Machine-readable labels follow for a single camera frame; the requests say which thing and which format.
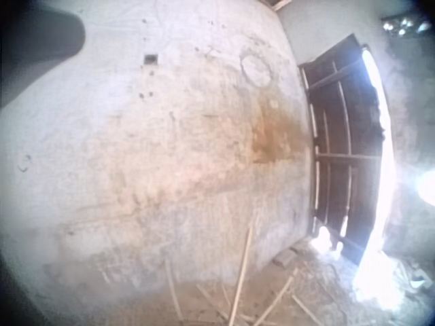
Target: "dark wooden door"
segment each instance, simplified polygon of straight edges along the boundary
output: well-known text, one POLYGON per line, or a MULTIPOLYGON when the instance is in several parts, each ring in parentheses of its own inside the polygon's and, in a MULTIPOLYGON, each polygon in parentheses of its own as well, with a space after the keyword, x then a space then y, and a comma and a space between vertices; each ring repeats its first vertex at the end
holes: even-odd
POLYGON ((383 142, 377 93, 354 35, 300 69, 313 119, 314 216, 358 264, 376 216, 383 142))

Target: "rust stain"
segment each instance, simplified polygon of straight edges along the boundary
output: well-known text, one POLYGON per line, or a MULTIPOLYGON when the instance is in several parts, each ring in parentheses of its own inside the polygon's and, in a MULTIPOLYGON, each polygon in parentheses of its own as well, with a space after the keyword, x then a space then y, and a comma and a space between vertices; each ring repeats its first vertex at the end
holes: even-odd
POLYGON ((252 127, 254 164, 291 160, 304 151, 307 140, 300 125, 280 106, 271 106, 274 97, 260 98, 261 113, 252 127))

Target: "wooden stick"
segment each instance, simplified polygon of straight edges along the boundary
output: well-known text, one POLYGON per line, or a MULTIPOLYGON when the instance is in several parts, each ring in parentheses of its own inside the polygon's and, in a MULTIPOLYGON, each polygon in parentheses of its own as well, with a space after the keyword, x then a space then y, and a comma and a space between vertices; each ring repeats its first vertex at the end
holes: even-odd
POLYGON ((263 314, 257 319, 257 321, 254 323, 254 326, 258 326, 259 324, 261 324, 266 319, 266 317, 271 313, 273 308, 278 304, 279 300, 282 298, 284 293, 287 291, 290 284, 292 284, 293 276, 296 276, 297 274, 298 274, 298 269, 295 269, 293 272, 293 275, 289 276, 289 278, 287 279, 287 282, 285 282, 283 288, 280 290, 277 297, 273 300, 272 304, 263 312, 263 314))
MULTIPOLYGON (((216 311, 217 311, 217 313, 218 314, 220 314, 220 316, 225 320, 225 321, 227 321, 228 320, 228 314, 225 312, 225 311, 223 311, 219 306, 218 306, 218 304, 216 304, 214 301, 213 301, 213 298, 207 293, 207 291, 205 291, 205 289, 202 287, 202 286, 200 286, 199 284, 197 284, 196 285, 196 287, 198 288, 198 290, 204 295, 204 298, 207 300, 207 302, 209 303, 209 305, 211 306, 211 307, 213 307, 216 311)), ((241 319, 237 319, 237 325, 240 325, 240 326, 249 326, 244 320, 241 320, 241 319)))
POLYGON ((183 323, 183 314, 181 313, 181 308, 179 307, 178 304, 177 295, 175 294, 174 281, 172 279, 172 273, 171 273, 171 265, 168 259, 164 261, 164 266, 166 267, 166 276, 168 278, 169 289, 171 290, 171 297, 174 303, 175 311, 177 312, 178 320, 180 321, 180 323, 183 323))
POLYGON ((311 319, 318 325, 318 326, 324 326, 324 324, 321 323, 319 319, 296 297, 295 295, 292 295, 293 300, 302 308, 302 310, 305 311, 307 315, 310 316, 311 319))
POLYGON ((230 320, 228 321, 228 326, 232 326, 236 318, 237 306, 239 305, 240 293, 242 290, 243 280, 245 279, 245 274, 246 274, 247 258, 248 258, 249 248, 251 246, 251 240, 252 240, 252 229, 253 227, 250 226, 246 235, 245 250, 243 252, 243 257, 240 265, 239 281, 237 282, 236 293, 234 294, 234 299, 232 301, 232 308, 230 313, 230 320))

